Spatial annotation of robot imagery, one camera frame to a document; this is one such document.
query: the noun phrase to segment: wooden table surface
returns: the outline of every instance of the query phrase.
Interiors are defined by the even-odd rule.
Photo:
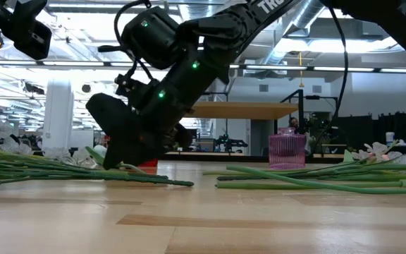
[[[276,120],[299,109],[297,104],[278,102],[197,102],[185,117],[208,119]]]
[[[406,195],[216,189],[226,163],[160,162],[195,187],[109,181],[0,186],[4,254],[406,254]]]

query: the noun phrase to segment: ceiling light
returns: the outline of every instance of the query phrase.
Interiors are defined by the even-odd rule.
[[[364,40],[347,40],[347,52],[366,53],[373,50],[373,44]],[[323,53],[343,53],[344,46],[341,40],[314,40],[309,43],[308,51]]]
[[[32,126],[32,125],[31,125],[31,126],[27,126],[27,125],[24,125],[24,124],[23,124],[23,125],[20,125],[20,127],[21,127],[21,128],[35,128],[35,129],[40,128],[40,126]]]
[[[27,118],[27,116],[25,116],[25,115],[20,115],[20,114],[11,114],[10,116],[12,116],[12,117],[18,117],[18,118],[22,118],[22,119]]]
[[[380,70],[382,73],[406,73],[406,68],[382,68]]]
[[[304,71],[306,66],[263,66],[263,65],[247,65],[247,69],[255,70],[276,70],[276,71]]]
[[[51,8],[122,8],[123,4],[49,4]],[[131,8],[145,8],[143,5],[133,6]],[[177,6],[168,6],[169,10],[178,10]]]
[[[104,66],[103,62],[96,61],[44,61],[43,64],[54,66]]]
[[[35,65],[35,61],[0,60],[0,65]]]
[[[128,62],[111,62],[114,67],[133,67],[133,63]]]
[[[315,71],[344,71],[344,67],[314,67]],[[370,72],[373,71],[374,68],[349,68],[349,72]]]

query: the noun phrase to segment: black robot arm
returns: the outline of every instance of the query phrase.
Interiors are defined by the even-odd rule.
[[[395,10],[393,15],[379,18],[380,14],[349,4],[357,4],[357,1],[322,1],[327,6],[342,8],[354,17],[382,25],[390,34],[395,33],[395,39],[406,48],[403,38],[406,35],[401,33],[405,28],[395,29],[383,21],[383,18],[397,15]],[[135,68],[118,76],[117,94],[126,96],[128,105],[103,94],[94,95],[87,103],[91,115],[111,136],[104,167],[108,169],[121,161],[137,165],[170,151],[175,143],[183,147],[189,145],[192,137],[179,120],[192,113],[194,103],[216,78],[227,83],[229,65],[261,30],[299,2],[249,1],[228,7],[212,17],[180,25],[162,9],[154,7],[131,20],[121,35],[121,46],[114,49],[128,53],[135,60],[135,66],[139,59],[144,59],[154,68],[170,67],[170,71],[161,82],[152,79],[149,84],[131,78]],[[149,2],[135,4],[148,6]],[[197,51],[199,36],[204,37],[203,51]],[[101,51],[110,50],[104,47]]]
[[[0,29],[13,46],[35,60],[48,56],[51,30],[35,17],[46,6],[47,0],[17,1],[13,13],[5,7],[6,0],[0,0]]]

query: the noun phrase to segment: black cable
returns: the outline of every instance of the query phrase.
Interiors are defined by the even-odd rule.
[[[339,93],[338,103],[336,105],[336,110],[333,115],[333,118],[331,119],[330,123],[327,124],[327,126],[321,132],[321,134],[319,134],[319,137],[317,137],[316,142],[311,147],[311,155],[313,155],[314,152],[316,151],[317,145],[319,144],[322,136],[325,134],[325,132],[327,132],[328,129],[331,128],[331,126],[333,125],[333,122],[338,118],[339,108],[341,106],[341,102],[343,101],[345,84],[347,83],[347,77],[349,75],[349,55],[347,53],[347,42],[345,41],[345,35],[344,35],[343,29],[341,28],[341,25],[339,23],[338,17],[336,16],[335,10],[333,10],[332,7],[328,7],[328,9],[330,10],[331,16],[333,17],[333,21],[335,22],[336,28],[338,29],[339,35],[341,37],[341,41],[343,42],[343,46],[344,46],[344,76],[343,76],[343,84],[341,85],[341,91]]]
[[[123,43],[123,41],[122,41],[122,39],[121,39],[120,32],[118,31],[118,21],[120,20],[121,15],[122,15],[125,11],[127,11],[129,8],[131,8],[131,7],[133,7],[133,6],[138,6],[138,5],[143,4],[143,3],[144,3],[144,1],[138,0],[138,1],[133,1],[133,2],[130,2],[130,3],[126,4],[126,5],[124,5],[122,8],[120,8],[120,10],[117,11],[116,17],[115,17],[114,20],[113,20],[113,31],[114,31],[115,34],[116,34],[117,41],[118,41],[118,43],[121,45],[121,48],[124,50],[124,52],[125,52],[128,56],[130,56],[130,54],[128,53],[128,51],[126,51],[126,50],[124,49],[124,46],[123,46],[124,43]],[[147,74],[148,78],[149,78],[150,80],[153,79],[152,74],[149,72],[148,68],[140,61],[140,59],[138,59],[137,57],[134,57],[134,59],[135,59],[134,61],[135,61],[135,62],[138,62],[139,65],[142,67],[142,69],[144,70],[144,72]]]

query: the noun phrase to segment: wooden shelf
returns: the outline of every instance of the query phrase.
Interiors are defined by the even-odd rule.
[[[216,155],[216,156],[245,156],[243,153],[237,153],[237,152],[167,152],[166,155]]]
[[[275,120],[298,110],[297,104],[272,102],[197,102],[186,117]]]

